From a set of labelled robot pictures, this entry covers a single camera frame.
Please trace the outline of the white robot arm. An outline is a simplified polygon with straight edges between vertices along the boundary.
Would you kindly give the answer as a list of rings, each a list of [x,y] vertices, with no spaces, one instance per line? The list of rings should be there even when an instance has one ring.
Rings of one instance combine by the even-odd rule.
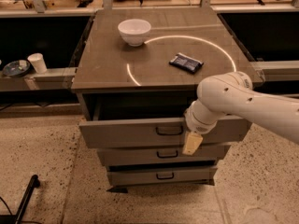
[[[228,114],[299,143],[299,100],[257,92],[247,74],[231,72],[206,77],[198,84],[197,99],[184,113],[188,131],[182,153],[194,154],[203,136]]]

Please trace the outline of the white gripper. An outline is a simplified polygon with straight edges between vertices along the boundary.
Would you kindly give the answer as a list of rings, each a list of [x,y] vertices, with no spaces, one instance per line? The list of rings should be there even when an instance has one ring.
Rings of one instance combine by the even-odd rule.
[[[190,132],[186,132],[182,153],[184,155],[193,155],[203,142],[203,136],[211,132],[217,125],[219,119],[224,117],[222,112],[209,110],[199,100],[185,110],[184,118],[187,128]]]

